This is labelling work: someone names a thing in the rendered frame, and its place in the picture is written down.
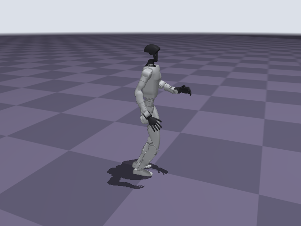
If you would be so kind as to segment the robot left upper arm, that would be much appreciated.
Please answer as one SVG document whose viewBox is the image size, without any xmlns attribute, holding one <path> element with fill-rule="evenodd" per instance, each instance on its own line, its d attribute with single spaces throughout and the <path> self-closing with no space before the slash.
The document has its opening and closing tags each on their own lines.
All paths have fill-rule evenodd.
<svg viewBox="0 0 301 226">
<path fill-rule="evenodd" d="M 159 67 L 159 65 L 157 65 L 157 66 Z M 160 69 L 160 67 L 159 67 L 159 69 Z M 159 87 L 158 88 L 162 89 L 164 87 L 164 85 L 165 85 L 165 82 L 161 80 L 161 73 L 160 73 L 160 80 L 159 80 Z"/>
</svg>

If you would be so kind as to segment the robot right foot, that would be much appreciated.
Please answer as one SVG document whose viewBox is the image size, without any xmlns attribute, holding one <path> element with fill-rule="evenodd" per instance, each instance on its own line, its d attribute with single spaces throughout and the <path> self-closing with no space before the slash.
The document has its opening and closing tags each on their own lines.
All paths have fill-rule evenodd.
<svg viewBox="0 0 301 226">
<path fill-rule="evenodd" d="M 142 176 L 152 176 L 153 173 L 150 171 L 147 171 L 145 169 L 142 169 L 141 171 L 137 170 L 138 168 L 133 169 L 133 174 L 142 175 Z"/>
</svg>

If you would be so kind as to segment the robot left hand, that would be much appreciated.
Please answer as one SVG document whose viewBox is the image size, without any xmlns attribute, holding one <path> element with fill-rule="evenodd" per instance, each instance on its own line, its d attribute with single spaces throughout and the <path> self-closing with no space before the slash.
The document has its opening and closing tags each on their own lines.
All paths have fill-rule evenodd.
<svg viewBox="0 0 301 226">
<path fill-rule="evenodd" d="M 174 88 L 178 91 L 178 94 L 182 93 L 188 93 L 191 96 L 191 89 L 189 87 L 186 87 L 185 85 L 183 85 L 182 87 L 176 87 Z"/>
</svg>

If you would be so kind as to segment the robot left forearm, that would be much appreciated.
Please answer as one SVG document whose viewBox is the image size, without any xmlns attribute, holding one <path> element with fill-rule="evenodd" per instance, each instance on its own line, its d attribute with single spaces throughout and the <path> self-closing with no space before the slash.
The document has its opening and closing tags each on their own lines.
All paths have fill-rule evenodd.
<svg viewBox="0 0 301 226">
<path fill-rule="evenodd" d="M 168 91 L 168 92 L 171 92 L 172 94 L 175 93 L 175 94 L 178 94 L 178 91 L 176 89 L 174 89 L 175 87 L 172 87 L 170 86 L 169 84 L 165 83 L 164 85 L 164 90 L 165 91 Z"/>
</svg>

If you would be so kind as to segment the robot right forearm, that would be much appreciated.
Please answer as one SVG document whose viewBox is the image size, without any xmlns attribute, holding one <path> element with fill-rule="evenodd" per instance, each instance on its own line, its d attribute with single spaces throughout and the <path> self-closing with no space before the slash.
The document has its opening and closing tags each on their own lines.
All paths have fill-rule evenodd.
<svg viewBox="0 0 301 226">
<path fill-rule="evenodd" d="M 145 107 L 144 99 L 143 99 L 143 93 L 138 91 L 136 93 L 136 103 L 138 104 L 140 108 L 140 112 L 144 114 L 145 117 L 148 117 L 150 114 L 147 111 L 147 108 Z"/>
</svg>

